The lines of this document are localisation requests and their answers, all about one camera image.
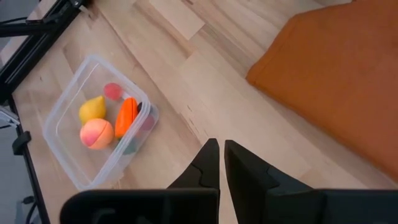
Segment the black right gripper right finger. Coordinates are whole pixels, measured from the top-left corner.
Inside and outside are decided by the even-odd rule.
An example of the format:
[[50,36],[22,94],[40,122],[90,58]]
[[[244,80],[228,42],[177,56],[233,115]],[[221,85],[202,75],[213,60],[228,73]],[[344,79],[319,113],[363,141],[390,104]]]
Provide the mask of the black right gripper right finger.
[[232,140],[225,141],[224,162],[239,224],[321,224],[319,191]]

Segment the yellow toy lemon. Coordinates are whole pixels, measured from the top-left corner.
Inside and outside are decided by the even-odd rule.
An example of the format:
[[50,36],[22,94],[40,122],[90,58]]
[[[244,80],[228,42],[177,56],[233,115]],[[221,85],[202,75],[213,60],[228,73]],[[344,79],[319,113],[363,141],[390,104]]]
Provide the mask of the yellow toy lemon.
[[78,115],[82,124],[87,123],[91,119],[105,118],[106,103],[104,96],[98,96],[83,103]]

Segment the orange toy carrot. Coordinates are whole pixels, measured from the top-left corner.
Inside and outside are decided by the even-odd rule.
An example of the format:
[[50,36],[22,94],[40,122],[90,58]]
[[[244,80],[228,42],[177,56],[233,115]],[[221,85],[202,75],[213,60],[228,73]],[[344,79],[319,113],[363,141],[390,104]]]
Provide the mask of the orange toy carrot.
[[126,98],[119,110],[118,117],[115,122],[115,138],[121,140],[127,133],[130,125],[134,122],[138,115],[137,101],[133,97]]

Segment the black metal table frame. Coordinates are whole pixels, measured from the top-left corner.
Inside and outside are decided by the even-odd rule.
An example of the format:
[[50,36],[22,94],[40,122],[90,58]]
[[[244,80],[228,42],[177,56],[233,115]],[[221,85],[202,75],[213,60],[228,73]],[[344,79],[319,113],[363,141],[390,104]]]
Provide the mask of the black metal table frame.
[[[0,38],[24,38],[10,58],[0,66],[1,106],[18,115],[12,94],[76,16],[81,12],[90,14],[88,7],[92,2],[93,0],[55,0],[40,19],[20,17],[0,22]],[[24,132],[21,122],[16,128],[7,123],[4,127],[14,128],[17,137]],[[28,146],[22,157],[27,167],[33,194],[17,202],[15,224],[34,224],[37,221],[41,224],[50,224]]]

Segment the toy peach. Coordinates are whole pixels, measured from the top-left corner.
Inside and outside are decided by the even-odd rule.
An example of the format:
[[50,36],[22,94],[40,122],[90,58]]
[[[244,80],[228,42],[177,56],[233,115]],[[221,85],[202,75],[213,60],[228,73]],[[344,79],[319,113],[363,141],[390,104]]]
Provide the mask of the toy peach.
[[104,149],[111,144],[113,139],[113,127],[111,123],[105,119],[91,119],[80,129],[80,141],[89,149]]

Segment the orange cloth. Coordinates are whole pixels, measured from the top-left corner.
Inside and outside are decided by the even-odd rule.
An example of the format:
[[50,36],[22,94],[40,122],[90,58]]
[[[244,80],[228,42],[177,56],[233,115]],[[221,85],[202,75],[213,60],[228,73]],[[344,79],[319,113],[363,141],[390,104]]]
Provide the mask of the orange cloth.
[[398,182],[398,0],[294,15],[246,79]]

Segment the clear plastic tupperware container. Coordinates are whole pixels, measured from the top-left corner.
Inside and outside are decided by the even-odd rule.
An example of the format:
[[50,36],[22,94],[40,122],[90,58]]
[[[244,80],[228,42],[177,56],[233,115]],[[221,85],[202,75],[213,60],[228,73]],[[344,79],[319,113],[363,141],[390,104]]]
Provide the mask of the clear plastic tupperware container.
[[[118,101],[104,95],[103,88],[107,83],[117,83],[123,89]],[[78,114],[83,103],[98,96],[105,98],[106,116],[103,119],[112,126],[126,98],[135,98],[140,112],[121,140],[114,136],[106,148],[94,150],[80,141],[83,124]],[[109,62],[97,55],[89,55],[47,116],[43,135],[79,191],[108,188],[124,175],[125,168],[145,143],[158,119],[158,109],[143,90]]]

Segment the silver metal bracket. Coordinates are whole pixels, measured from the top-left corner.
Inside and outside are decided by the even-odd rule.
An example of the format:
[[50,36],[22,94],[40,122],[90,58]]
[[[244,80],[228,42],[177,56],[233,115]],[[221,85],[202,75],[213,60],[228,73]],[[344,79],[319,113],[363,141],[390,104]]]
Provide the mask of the silver metal bracket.
[[8,125],[17,127],[20,125],[19,117],[9,109],[0,105],[0,119],[5,121]]

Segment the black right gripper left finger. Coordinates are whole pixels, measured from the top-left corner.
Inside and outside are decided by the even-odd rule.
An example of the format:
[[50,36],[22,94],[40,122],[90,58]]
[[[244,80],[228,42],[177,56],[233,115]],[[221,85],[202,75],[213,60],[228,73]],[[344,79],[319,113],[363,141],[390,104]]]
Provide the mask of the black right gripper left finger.
[[207,140],[188,167],[169,185],[169,189],[174,188],[220,189],[220,146],[217,139]]

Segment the small pink toy fruit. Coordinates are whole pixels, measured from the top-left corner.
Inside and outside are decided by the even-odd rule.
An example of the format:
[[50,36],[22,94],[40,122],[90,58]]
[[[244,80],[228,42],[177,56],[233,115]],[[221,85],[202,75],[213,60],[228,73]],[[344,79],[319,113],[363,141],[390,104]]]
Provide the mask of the small pink toy fruit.
[[103,91],[107,98],[114,101],[118,101],[123,95],[123,89],[117,83],[107,83]]

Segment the black table clamp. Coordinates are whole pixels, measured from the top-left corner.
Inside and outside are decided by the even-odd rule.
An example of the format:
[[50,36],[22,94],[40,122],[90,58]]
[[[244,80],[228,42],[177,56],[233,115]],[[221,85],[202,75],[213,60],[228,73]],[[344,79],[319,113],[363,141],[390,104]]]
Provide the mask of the black table clamp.
[[23,156],[26,151],[27,144],[31,141],[31,135],[29,131],[24,131],[19,135],[12,143],[12,150],[15,156]]

